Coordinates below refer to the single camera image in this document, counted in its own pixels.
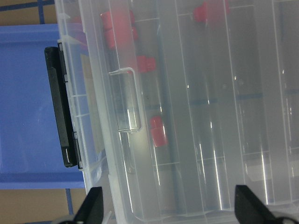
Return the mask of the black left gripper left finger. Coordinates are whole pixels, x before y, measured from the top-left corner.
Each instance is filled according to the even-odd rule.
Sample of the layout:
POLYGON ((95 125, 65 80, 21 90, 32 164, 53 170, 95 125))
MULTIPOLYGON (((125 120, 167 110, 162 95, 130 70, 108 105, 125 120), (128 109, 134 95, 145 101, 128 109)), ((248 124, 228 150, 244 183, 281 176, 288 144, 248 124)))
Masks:
POLYGON ((76 224, 101 224, 104 218, 102 187, 93 187, 74 217, 76 224))

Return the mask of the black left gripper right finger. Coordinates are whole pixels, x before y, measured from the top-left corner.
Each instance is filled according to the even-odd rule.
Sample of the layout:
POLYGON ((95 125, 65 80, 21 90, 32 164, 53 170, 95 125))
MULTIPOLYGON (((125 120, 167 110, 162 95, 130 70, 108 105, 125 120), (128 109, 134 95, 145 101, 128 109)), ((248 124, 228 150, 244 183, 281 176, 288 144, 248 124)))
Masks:
POLYGON ((240 224, 282 224, 247 185, 235 187, 235 217, 240 224))

